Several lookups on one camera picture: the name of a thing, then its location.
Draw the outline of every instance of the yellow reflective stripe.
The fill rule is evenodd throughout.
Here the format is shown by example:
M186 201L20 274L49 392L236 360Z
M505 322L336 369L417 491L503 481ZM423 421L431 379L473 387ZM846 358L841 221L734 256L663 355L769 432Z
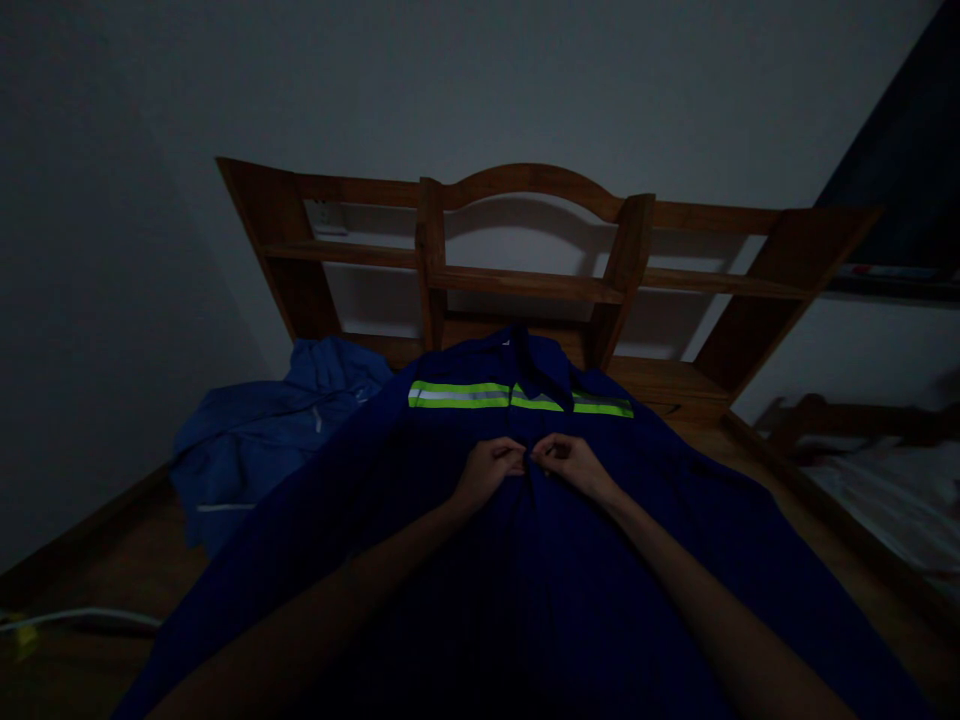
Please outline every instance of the yellow reflective stripe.
M516 395L514 395L510 398L510 404L517 407L527 408L528 410L551 410L553 412L563 412L563 408L553 402L553 400L527 400L527 398L518 398Z
M443 398L440 400L428 400L426 398L410 398L410 407L423 408L452 408L461 410L475 410L488 407L508 407L510 401L507 398L479 398L477 400Z
M429 392L510 392L507 385L497 383L474 383L473 385L448 385L445 383L428 383L423 380L414 380L411 390L427 390Z
M633 409L629 400L621 398L604 398L589 395L578 390L573 391L573 411L592 415L613 415L616 417L633 417ZM450 383L430 383L416 380L410 385L408 395L410 407L421 408L451 408L472 410L491 407L520 407L528 410L547 410L549 412L563 412L563 408L548 398L540 395L534 399L528 398L519 384L512 390L499 383L472 383L470 385L454 385Z
M633 408L623 407L622 405L584 405L576 404L573 406L574 412L588 413L593 415L616 415L618 417L633 417Z

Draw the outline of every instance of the crumpled blue clothing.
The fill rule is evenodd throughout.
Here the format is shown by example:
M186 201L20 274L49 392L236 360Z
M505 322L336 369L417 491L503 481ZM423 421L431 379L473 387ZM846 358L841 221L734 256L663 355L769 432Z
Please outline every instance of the crumpled blue clothing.
M207 393L177 434L170 466L188 544L216 555L256 503L392 377L382 355L331 336L297 340L281 382Z

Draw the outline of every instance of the blue jacket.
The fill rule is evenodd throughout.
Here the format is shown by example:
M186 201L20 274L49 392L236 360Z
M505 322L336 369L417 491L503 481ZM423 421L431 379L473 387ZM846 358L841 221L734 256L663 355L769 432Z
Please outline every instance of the blue jacket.
M298 340L282 382L207 393L177 433L170 464L187 543L216 555L250 509L392 378L382 355L328 337Z
M532 447L554 431L586 438L614 479L858 717L930 717L764 488L691 449L604 374L578 371L555 342L517 327L423 356L261 502L160 630L117 717L142 717L257 620L449 497L477 441L509 435ZM536 465L507 478L290 715L405 707L737 717L620 532Z

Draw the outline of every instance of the dark curtain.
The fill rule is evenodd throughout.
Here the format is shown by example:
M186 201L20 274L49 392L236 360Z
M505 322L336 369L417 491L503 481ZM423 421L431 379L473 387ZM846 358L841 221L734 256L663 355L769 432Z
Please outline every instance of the dark curtain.
M960 299L960 1L940 8L817 205L884 206L848 264L928 276L857 277L848 265L831 290Z

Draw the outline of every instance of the human arm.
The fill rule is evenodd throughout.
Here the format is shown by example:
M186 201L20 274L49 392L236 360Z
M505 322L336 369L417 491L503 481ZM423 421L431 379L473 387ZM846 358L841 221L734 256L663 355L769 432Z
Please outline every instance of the human arm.
M554 433L537 443L532 457L594 500L630 538L745 718L855 718L809 665L611 479L585 440Z
M403 580L500 487L524 447L478 443L453 495L297 595L186 677L150 718L272 717L313 682Z

